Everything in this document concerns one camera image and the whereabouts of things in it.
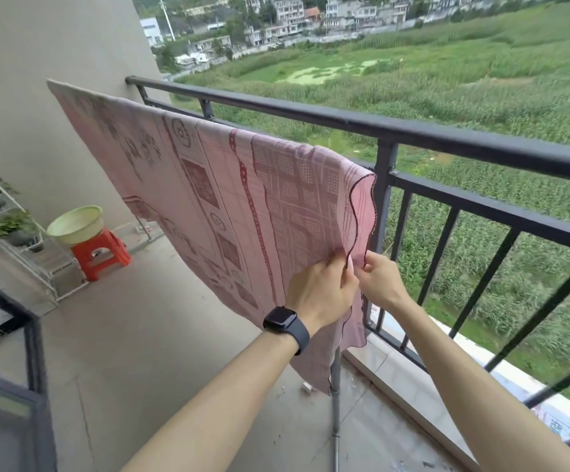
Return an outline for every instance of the forearm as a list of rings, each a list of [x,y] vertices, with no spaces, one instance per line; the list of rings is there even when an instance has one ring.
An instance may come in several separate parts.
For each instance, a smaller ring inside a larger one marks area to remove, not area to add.
[[[485,472],[570,472],[570,449],[413,301],[388,311],[422,357],[440,397]]]
[[[261,333],[176,413],[123,472],[223,472],[265,396],[296,354],[289,334]]]

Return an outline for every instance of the field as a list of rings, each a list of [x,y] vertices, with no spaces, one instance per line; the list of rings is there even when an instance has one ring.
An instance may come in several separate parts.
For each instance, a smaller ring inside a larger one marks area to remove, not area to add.
[[[189,84],[570,144],[570,3],[297,47],[227,63]],[[195,109],[185,98],[179,105]],[[374,160],[376,140],[214,106],[216,115]],[[402,147],[398,169],[570,221],[570,182]],[[402,192],[393,193],[385,246]],[[411,293],[425,276],[447,208],[415,197],[399,266]],[[425,307],[451,325],[507,230],[462,213]],[[570,275],[570,249],[523,234],[461,333],[499,349]],[[570,371],[570,297],[509,361],[550,383]],[[565,391],[570,397],[570,388]]]

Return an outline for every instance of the beige wall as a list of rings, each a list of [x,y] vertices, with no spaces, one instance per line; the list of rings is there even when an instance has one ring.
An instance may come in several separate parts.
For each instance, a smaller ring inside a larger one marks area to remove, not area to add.
[[[131,74],[160,78],[132,0],[0,0],[0,176],[41,224],[89,204],[132,219],[45,85],[139,100]]]

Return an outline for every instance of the hand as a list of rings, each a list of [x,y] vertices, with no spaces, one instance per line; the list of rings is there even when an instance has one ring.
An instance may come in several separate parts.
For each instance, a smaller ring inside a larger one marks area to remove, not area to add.
[[[313,336],[337,321],[353,304],[359,280],[344,251],[296,273],[289,281],[285,308],[296,311]]]
[[[359,286],[368,300],[393,313],[413,302],[401,280],[399,268],[389,258],[379,253],[366,252],[364,268],[355,268]]]

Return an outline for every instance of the pink bedsheet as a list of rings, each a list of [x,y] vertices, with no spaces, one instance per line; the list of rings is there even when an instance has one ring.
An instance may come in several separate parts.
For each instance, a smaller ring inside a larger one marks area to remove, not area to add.
[[[195,275],[255,325],[284,303],[295,272],[335,249],[363,265],[375,225],[368,170],[324,147],[48,85],[132,213],[158,222]],[[365,343],[358,293],[291,365],[328,393],[337,345]]]

